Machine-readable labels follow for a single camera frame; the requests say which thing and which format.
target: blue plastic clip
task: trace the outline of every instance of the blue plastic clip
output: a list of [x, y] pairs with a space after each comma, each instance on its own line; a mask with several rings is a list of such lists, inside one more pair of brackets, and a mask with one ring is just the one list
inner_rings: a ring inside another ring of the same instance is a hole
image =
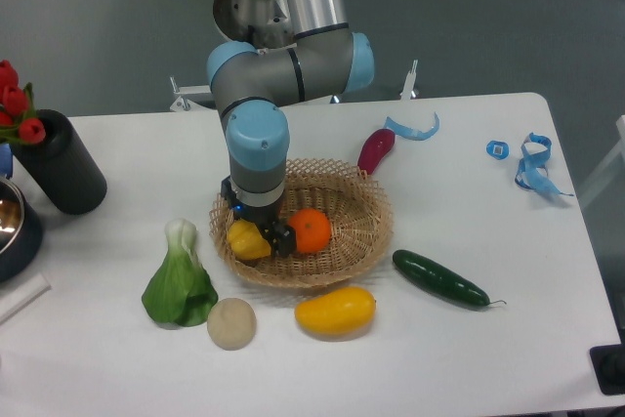
[[498, 160], [504, 160], [510, 153], [510, 148], [505, 142], [490, 141], [486, 145], [486, 153]]

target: yellow mango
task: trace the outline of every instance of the yellow mango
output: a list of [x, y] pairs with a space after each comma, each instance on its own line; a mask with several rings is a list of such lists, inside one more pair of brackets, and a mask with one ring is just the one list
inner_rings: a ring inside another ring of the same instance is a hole
[[375, 298], [364, 288], [344, 287], [300, 303], [295, 318], [314, 334], [342, 335], [368, 324], [375, 314]]

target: yellow bell pepper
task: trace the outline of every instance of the yellow bell pepper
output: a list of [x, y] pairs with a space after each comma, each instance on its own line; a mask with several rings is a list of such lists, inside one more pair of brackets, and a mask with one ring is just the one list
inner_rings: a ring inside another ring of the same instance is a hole
[[295, 319], [309, 332], [347, 334], [368, 324], [375, 314], [375, 298], [364, 288], [344, 287], [307, 300], [295, 308]]
[[271, 254], [271, 246], [258, 231], [256, 225], [237, 220], [228, 230], [227, 240], [237, 259], [253, 261]]

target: red tulip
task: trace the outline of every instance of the red tulip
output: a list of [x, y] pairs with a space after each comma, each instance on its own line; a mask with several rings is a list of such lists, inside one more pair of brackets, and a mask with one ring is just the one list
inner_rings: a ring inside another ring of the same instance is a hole
[[29, 117], [20, 124], [18, 135], [27, 144], [39, 144], [46, 138], [46, 129], [39, 119]]
[[18, 77], [18, 73], [11, 66], [9, 61], [1, 61], [0, 62], [0, 90], [4, 87], [17, 87], [18, 83], [20, 83], [20, 78]]
[[0, 111], [0, 126], [13, 126], [13, 118], [6, 112]]
[[2, 104], [4, 110], [11, 114], [13, 117], [17, 117], [28, 109], [28, 97], [18, 87], [9, 85], [4, 87], [2, 93]]

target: green cucumber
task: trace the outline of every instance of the green cucumber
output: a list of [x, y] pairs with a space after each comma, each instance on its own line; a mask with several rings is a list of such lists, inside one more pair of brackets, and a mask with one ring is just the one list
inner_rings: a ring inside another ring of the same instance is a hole
[[492, 305], [486, 292], [431, 259], [405, 249], [393, 253], [393, 264], [410, 282], [430, 293], [472, 308]]

